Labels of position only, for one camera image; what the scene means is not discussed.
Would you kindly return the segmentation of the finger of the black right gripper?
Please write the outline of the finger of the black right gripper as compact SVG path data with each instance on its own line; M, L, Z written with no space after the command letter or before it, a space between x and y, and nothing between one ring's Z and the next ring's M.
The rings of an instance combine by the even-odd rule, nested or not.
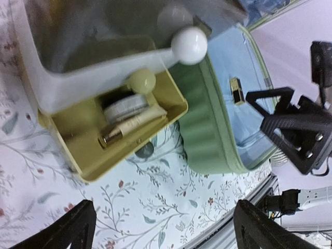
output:
M299 125L301 113L292 104L291 87L250 91L245 96L246 125Z
M331 114L301 114L299 125L261 125L261 131L298 171L319 169L331 153Z

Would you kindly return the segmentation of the round cream compact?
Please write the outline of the round cream compact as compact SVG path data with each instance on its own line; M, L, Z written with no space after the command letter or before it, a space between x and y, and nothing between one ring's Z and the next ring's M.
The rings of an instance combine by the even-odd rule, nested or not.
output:
M146 96L134 94L107 106L103 112L108 123L117 123L149 108Z

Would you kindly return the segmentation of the black gold lipstick tube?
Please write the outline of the black gold lipstick tube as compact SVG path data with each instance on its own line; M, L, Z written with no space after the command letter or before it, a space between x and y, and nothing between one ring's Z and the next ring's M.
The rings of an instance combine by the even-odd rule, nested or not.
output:
M238 78L230 79L230 88L233 96L233 102L236 106L242 105L245 103L245 98L241 86L241 82Z

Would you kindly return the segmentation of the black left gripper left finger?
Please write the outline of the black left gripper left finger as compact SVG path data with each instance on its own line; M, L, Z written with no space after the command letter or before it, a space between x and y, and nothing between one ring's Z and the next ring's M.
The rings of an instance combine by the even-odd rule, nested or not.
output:
M52 225L12 248L92 248L95 227L93 202L82 200Z

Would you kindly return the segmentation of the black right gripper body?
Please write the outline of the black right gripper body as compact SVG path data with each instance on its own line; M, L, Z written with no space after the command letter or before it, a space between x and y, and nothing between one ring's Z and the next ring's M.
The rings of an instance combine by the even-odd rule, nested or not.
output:
M304 175L319 169L331 153L331 113L325 107L326 90L331 88L331 42L313 41L310 53L319 102L302 95L296 106L288 106L287 126L280 128L287 145L284 153Z

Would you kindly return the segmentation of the drawer cabinet with dark top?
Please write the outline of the drawer cabinet with dark top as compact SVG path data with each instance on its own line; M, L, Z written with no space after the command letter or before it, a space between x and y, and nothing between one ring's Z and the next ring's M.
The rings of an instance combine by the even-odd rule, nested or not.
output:
M141 148L188 104L169 73L205 56L207 41L246 18L239 1L10 1L20 67L38 121L86 182ZM151 73L165 118L102 148L103 107Z

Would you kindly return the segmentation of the slim gold cosmetic pencil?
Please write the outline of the slim gold cosmetic pencil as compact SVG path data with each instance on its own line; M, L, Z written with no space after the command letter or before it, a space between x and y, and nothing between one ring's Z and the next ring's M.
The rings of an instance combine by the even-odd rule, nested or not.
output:
M124 121L110 124L101 131L98 141L101 147L105 149L146 123L165 118L167 113L161 106L153 105L139 114L126 118Z

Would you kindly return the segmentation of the green hard-shell suitcase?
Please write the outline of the green hard-shell suitcase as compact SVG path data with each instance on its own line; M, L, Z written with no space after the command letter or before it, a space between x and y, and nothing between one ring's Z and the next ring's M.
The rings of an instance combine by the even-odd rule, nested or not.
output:
M227 15L225 1L183 5L212 31L200 63L170 68L188 102L179 120L188 166L200 174L252 171L276 147L260 131L262 115L247 103L234 102L230 82L237 78L244 93L272 89L263 57L241 20Z

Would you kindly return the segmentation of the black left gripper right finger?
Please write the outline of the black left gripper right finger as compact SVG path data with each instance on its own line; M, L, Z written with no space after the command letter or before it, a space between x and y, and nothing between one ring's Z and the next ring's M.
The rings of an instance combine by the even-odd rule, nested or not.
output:
M315 249L316 246L269 219L247 200L239 200L233 214L237 247L240 249Z

